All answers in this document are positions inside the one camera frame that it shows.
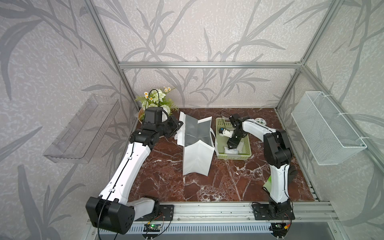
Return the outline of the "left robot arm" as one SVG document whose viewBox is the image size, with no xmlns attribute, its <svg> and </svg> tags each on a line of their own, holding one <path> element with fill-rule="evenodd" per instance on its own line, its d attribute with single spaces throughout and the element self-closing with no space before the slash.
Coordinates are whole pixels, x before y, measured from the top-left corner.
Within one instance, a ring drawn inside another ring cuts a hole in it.
<svg viewBox="0 0 384 240">
<path fill-rule="evenodd" d="M 183 124 L 161 107 L 145 110 L 145 119 L 131 134 L 126 154 L 115 174 L 99 196 L 90 197 L 86 203 L 89 219 L 97 230 L 124 235 L 134 221 L 155 219 L 159 215 L 160 203 L 156 198 L 143 197 L 131 202 L 129 194 L 139 170 L 159 139 L 173 137 Z"/>
</svg>

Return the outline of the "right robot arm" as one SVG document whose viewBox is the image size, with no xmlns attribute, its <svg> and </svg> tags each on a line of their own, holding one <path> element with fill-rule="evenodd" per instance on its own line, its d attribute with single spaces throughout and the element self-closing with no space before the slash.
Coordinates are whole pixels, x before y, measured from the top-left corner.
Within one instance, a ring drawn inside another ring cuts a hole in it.
<svg viewBox="0 0 384 240">
<path fill-rule="evenodd" d="M 271 190 L 269 202 L 251 204 L 256 220 L 294 220 L 293 204 L 288 193 L 289 170 L 293 153 L 286 131 L 276 130 L 257 123 L 249 117 L 238 114 L 229 117 L 234 130 L 227 141 L 232 150 L 238 147 L 241 139 L 251 134 L 263 141 L 264 158 L 270 166 Z"/>
</svg>

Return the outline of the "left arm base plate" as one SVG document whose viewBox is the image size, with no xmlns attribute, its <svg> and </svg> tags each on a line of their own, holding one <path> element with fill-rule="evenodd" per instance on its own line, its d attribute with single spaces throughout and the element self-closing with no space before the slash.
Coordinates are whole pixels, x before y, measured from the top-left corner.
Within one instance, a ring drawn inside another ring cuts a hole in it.
<svg viewBox="0 0 384 240">
<path fill-rule="evenodd" d="M 145 215 L 136 220 L 136 222 L 144 222 L 144 221 L 172 221 L 174 218 L 175 205 L 165 205 L 160 204 L 158 207 L 158 211 L 156 210 L 154 213 Z"/>
</svg>

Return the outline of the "white insulated delivery bag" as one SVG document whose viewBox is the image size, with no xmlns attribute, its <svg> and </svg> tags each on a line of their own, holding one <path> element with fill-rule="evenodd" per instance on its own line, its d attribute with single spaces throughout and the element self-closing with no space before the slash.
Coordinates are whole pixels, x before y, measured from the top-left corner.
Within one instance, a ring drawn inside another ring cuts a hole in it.
<svg viewBox="0 0 384 240">
<path fill-rule="evenodd" d="M 218 153 L 216 136 L 211 128 L 212 117 L 197 120 L 180 112 L 183 122 L 177 131 L 177 144 L 183 147 L 183 174 L 208 176 L 214 153 Z"/>
</svg>

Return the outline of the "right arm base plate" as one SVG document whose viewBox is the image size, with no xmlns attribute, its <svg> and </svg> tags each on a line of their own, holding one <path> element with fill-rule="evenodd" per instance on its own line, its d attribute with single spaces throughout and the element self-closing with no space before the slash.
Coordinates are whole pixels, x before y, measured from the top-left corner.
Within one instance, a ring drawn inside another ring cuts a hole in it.
<svg viewBox="0 0 384 240">
<path fill-rule="evenodd" d="M 295 220 L 296 217 L 293 212 L 292 204 L 290 201 L 284 203 L 257 203 L 251 204 L 255 220 Z"/>
</svg>

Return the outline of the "white ice pack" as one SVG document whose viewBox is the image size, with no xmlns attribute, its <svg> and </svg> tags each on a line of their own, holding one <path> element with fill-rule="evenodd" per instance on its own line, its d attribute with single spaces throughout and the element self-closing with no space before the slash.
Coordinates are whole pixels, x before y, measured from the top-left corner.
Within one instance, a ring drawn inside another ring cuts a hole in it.
<svg viewBox="0 0 384 240">
<path fill-rule="evenodd" d="M 224 147 L 224 153 L 228 155 L 240 155 L 243 153 L 244 143 L 240 142 L 237 148 L 229 149 L 228 147 Z"/>
</svg>

